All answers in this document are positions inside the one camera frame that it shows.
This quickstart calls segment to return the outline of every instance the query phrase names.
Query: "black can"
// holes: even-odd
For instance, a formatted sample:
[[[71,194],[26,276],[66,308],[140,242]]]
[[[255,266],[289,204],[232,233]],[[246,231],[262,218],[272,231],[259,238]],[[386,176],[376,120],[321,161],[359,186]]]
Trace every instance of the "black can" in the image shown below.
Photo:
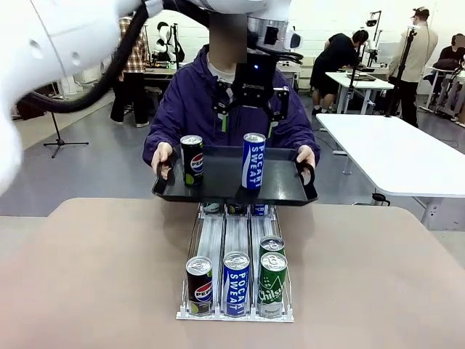
[[[207,257],[197,256],[187,261],[187,292],[193,315],[204,316],[213,308],[213,264]]]
[[[184,167],[184,183],[199,185],[203,182],[203,140],[189,135],[181,138],[181,156]]]
[[[247,213],[247,206],[246,205],[240,205],[240,204],[228,205],[227,213],[229,213],[229,214],[239,214],[239,215],[245,214],[245,213]]]

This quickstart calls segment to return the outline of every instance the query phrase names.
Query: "desk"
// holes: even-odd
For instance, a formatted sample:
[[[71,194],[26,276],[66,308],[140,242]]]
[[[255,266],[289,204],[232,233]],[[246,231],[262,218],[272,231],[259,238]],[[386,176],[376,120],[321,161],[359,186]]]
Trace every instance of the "desk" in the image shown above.
[[[426,105],[421,106],[420,108],[423,109],[424,111],[429,111],[430,113],[434,113],[434,111],[429,109],[429,107],[431,105],[431,101],[432,101],[432,98],[433,98],[434,88],[436,87],[437,78],[439,77],[440,74],[443,75],[444,77],[446,77],[448,74],[449,75],[452,74],[453,71],[444,71],[443,69],[437,69],[435,67],[428,67],[428,69],[431,69],[432,72],[434,73],[434,80],[433,80],[433,83],[432,83],[432,86],[431,86],[431,91],[429,92],[429,95],[428,95],[428,100],[426,102]]]
[[[421,222],[434,219],[442,198],[465,198],[465,155],[403,120],[318,114],[317,119],[373,186],[392,196],[429,198]]]
[[[176,69],[168,68],[146,68],[144,78],[147,80],[170,81]]]
[[[444,108],[441,109],[443,113],[448,114],[449,116],[452,116],[452,118],[457,118],[460,110],[462,109],[462,106],[465,103],[465,72],[461,72],[460,74],[457,75],[455,80],[452,83],[452,87],[448,91],[448,84],[445,84],[445,86],[442,87],[441,95],[438,100],[438,104],[444,102],[444,99],[446,95],[448,94],[447,101],[445,102]],[[461,87],[460,92],[458,93],[458,99],[456,99],[456,94],[458,92],[458,89]],[[456,106],[454,109],[452,109],[452,104],[456,102]]]
[[[465,270],[410,213],[279,212],[294,324],[175,320],[196,206],[74,199],[0,265],[0,348],[465,348]]]
[[[347,92],[349,91],[350,78],[347,77],[347,73],[326,73],[327,76],[332,78],[339,84],[339,93],[337,99],[337,113],[340,114],[344,111],[347,113],[347,104],[345,100],[347,98]],[[366,113],[368,108],[368,102],[371,99],[373,91],[380,89],[394,89],[394,85],[387,81],[376,79],[375,81],[354,81],[355,90],[365,90],[365,97],[363,100],[362,114]]]

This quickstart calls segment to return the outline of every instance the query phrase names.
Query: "wooden table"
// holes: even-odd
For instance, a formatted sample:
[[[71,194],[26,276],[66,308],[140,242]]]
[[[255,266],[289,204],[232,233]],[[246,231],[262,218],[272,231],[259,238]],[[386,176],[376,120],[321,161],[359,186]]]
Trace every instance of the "wooden table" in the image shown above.
[[[65,202],[0,265],[0,348],[465,348],[465,270],[398,208],[280,209],[294,324],[175,320],[195,212]]]

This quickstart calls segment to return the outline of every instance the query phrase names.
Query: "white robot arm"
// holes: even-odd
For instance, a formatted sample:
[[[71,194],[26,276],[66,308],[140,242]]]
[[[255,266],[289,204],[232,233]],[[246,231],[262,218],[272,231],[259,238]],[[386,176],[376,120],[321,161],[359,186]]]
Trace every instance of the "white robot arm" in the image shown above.
[[[300,45],[300,38],[287,31],[291,0],[188,1],[191,9],[247,14],[248,28],[256,34],[257,45],[268,52]],[[185,3],[187,0],[0,2],[0,12],[4,14],[0,21],[0,32],[4,34],[0,55],[0,195],[14,180],[23,156],[10,115],[15,103],[29,91],[98,65],[114,53],[120,39],[118,18],[129,12],[144,7],[144,17],[140,16],[143,22],[163,9],[180,11],[198,20],[197,14],[191,16],[179,10],[189,9]],[[74,103],[74,110],[80,108],[85,107]]]

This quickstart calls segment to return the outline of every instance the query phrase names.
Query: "purple jacket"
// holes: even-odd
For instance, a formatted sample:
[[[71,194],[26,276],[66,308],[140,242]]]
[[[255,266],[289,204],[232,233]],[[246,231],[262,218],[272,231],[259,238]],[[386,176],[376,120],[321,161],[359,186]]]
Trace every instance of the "purple jacket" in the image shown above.
[[[217,90],[217,78],[207,68],[206,54],[209,46],[204,46],[196,59],[181,68],[166,90],[150,132],[144,145],[143,159],[150,165],[159,142],[172,146],[179,144],[182,136],[199,135],[205,145],[242,146],[243,136],[249,132],[267,134],[268,118],[262,109],[235,107],[227,117],[227,131],[222,131],[222,121],[213,110],[212,95]],[[312,127],[304,106],[297,93],[288,85],[283,75],[276,71],[275,87],[287,86],[291,90],[288,116],[273,129],[268,147],[299,149],[308,145],[315,152],[316,161],[320,158],[320,148],[315,143]],[[229,97],[222,96],[225,104]],[[280,101],[274,96],[270,101],[274,111],[279,111]]]

